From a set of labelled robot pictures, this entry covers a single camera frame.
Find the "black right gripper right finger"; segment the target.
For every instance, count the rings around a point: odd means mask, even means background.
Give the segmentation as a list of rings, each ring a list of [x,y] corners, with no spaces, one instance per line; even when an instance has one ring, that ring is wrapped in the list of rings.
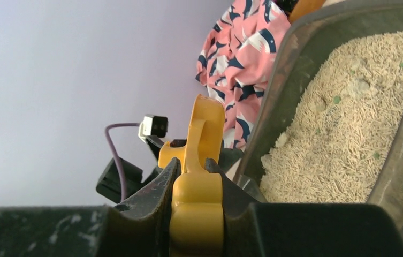
[[[224,256],[403,256],[403,239],[382,208],[368,204],[259,202],[221,172]]]

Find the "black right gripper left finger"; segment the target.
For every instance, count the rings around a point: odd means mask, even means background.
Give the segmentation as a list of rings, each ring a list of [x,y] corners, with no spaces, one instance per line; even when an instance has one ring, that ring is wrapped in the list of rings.
[[[169,256],[176,158],[112,207],[0,207],[0,256]]]

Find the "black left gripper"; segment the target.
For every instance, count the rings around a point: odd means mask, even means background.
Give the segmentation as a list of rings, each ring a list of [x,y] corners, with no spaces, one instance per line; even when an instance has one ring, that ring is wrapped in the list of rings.
[[[152,172],[143,177],[143,170],[131,162],[120,158],[121,170],[118,170],[114,159],[107,164],[96,184],[96,192],[114,203],[123,201],[123,189],[126,190],[126,197],[142,189],[154,180],[162,169],[154,167]]]

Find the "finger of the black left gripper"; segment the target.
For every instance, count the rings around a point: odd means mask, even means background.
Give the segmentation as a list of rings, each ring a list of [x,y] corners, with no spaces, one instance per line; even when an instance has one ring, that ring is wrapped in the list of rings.
[[[222,148],[219,156],[220,173],[235,174],[243,155],[241,148]]]

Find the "yellow litter scoop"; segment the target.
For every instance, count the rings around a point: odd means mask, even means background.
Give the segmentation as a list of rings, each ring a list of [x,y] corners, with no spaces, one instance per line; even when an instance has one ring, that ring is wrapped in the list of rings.
[[[186,144],[166,142],[159,152],[163,168],[176,157],[181,175],[172,189],[169,226],[170,256],[221,256],[224,241],[222,177],[210,173],[206,159],[218,161],[223,133],[223,106],[198,95],[194,101]]]

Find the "dark translucent litter box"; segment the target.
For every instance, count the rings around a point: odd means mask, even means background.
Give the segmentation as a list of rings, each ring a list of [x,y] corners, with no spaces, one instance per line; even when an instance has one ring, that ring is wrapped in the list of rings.
[[[233,181],[263,201],[380,206],[403,238],[403,1],[290,27]]]

